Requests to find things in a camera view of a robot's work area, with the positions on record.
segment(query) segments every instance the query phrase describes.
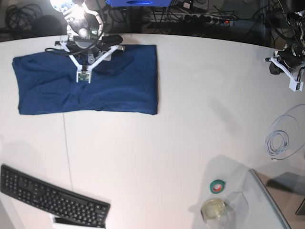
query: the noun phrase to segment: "keyboard key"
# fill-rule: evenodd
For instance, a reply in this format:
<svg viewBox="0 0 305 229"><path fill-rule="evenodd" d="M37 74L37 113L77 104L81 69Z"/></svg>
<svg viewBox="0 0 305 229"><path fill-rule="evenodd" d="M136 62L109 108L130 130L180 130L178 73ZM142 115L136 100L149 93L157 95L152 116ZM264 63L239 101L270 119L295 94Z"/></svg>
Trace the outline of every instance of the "keyboard key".
<svg viewBox="0 0 305 229"><path fill-rule="evenodd" d="M9 167L1 166L0 185L5 194L67 220L86 226L104 226L109 204L94 202L91 198L57 189L14 169L4 168Z"/></svg>

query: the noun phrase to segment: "tape roll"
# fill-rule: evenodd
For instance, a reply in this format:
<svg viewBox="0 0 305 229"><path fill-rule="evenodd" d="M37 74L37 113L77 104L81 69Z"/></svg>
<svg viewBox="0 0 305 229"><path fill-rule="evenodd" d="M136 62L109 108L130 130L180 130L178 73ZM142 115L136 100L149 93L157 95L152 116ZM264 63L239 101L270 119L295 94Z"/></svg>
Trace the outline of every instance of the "tape roll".
<svg viewBox="0 0 305 229"><path fill-rule="evenodd" d="M221 193L224 190L225 182L222 180L215 180L210 184L210 191L214 194Z"/></svg>

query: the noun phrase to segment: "coiled white cable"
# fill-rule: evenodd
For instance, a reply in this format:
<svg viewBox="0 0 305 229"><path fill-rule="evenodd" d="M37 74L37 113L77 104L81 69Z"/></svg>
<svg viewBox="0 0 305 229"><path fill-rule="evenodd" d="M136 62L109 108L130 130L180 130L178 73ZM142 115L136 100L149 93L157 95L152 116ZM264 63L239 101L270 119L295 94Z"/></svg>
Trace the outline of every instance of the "coiled white cable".
<svg viewBox="0 0 305 229"><path fill-rule="evenodd" d="M270 155L270 156L278 156L282 153L284 153L285 151L287 151L289 148L289 137L288 134L283 131L283 130L276 130L276 128L280 125L280 123L285 119L285 118L292 118L293 120L295 120L296 124L297 124L297 128L299 129L299 123L297 121L296 118L294 118L293 116L289 115L289 112L291 112L292 110L296 109L297 107L300 106L305 106L305 104L299 104L296 105L292 108L290 108L284 115L278 117L272 124L271 126L268 128L268 133L266 138L265 138L265 149L266 152ZM279 147L275 147L273 144L273 140L275 137L279 137L279 139L282 141L281 145ZM294 155L296 152L298 152L303 146L305 146L305 142L296 150L294 151L292 154L290 154L289 156L286 156L284 158L274 158L272 157L271 159L274 161L281 161L281 160L285 160L289 157L291 157L292 155Z"/></svg>

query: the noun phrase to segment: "folded navy fabric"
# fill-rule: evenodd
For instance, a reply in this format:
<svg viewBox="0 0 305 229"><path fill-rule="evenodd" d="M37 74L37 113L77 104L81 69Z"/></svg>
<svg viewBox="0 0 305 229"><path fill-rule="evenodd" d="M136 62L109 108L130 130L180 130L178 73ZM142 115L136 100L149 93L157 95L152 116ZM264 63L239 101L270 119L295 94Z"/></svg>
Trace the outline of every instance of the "folded navy fabric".
<svg viewBox="0 0 305 229"><path fill-rule="evenodd" d="M96 110L157 114L156 46L125 48L93 70L91 84L76 82L76 66L69 57L41 52L14 58L19 113Z"/></svg>

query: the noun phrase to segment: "black wires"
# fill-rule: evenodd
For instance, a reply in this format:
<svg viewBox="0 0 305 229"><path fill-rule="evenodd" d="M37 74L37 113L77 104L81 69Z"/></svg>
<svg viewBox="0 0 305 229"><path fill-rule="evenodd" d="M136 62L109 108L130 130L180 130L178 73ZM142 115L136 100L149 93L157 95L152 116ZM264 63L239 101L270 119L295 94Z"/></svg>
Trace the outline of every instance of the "black wires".
<svg viewBox="0 0 305 229"><path fill-rule="evenodd" d="M125 8L112 8L109 7L108 8L108 16L111 18L112 20L112 26L110 31L113 29L114 23L124 23L126 29L129 28L128 25L128 13L127 13L127 9Z"/></svg>
<svg viewBox="0 0 305 229"><path fill-rule="evenodd" d="M256 21L253 23L253 25L251 26L251 28L248 30L248 32L243 36L243 38L245 39L250 32L254 29L255 25L260 21L261 17L263 16L263 14L260 14L259 17L256 19Z"/></svg>
<svg viewBox="0 0 305 229"><path fill-rule="evenodd" d="M28 4L23 7L11 5L5 10L6 26L0 28L0 33L11 33L14 38L24 37L42 15L42 10L37 4Z"/></svg>
<svg viewBox="0 0 305 229"><path fill-rule="evenodd" d="M281 9L281 8L276 8L276 9L274 9L273 11L271 11L270 13L268 13L268 15L267 15L267 21L269 22L270 27L274 30L274 32L275 32L279 37L281 37L281 38L284 39L285 41L290 41L290 42L292 42L292 41L295 39L295 37L294 37L294 38L285 37L283 34L280 33L280 31L277 29L277 27L273 24L271 18L272 18L277 12L282 12L282 9Z"/></svg>

